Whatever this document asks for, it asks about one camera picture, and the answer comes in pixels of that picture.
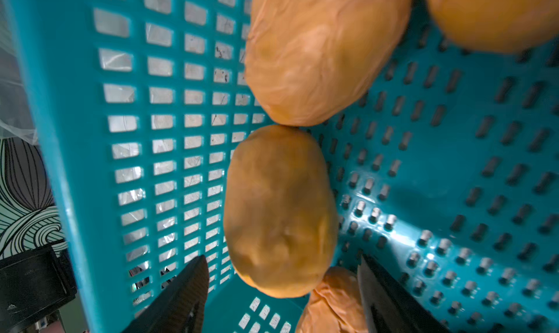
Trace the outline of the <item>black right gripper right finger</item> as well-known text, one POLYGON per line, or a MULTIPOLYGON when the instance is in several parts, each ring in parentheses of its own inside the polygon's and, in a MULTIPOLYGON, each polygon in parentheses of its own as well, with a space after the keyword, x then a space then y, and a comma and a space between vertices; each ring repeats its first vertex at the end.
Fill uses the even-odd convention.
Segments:
POLYGON ((373 257, 361 257, 358 283, 369 332, 448 331, 373 257))

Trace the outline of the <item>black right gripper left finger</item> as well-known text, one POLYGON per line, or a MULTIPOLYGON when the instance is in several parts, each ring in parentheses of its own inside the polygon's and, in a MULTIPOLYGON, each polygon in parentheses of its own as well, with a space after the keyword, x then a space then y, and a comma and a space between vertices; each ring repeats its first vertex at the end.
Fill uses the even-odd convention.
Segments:
POLYGON ((195 257, 125 332, 201 332, 208 299, 205 256, 195 257))

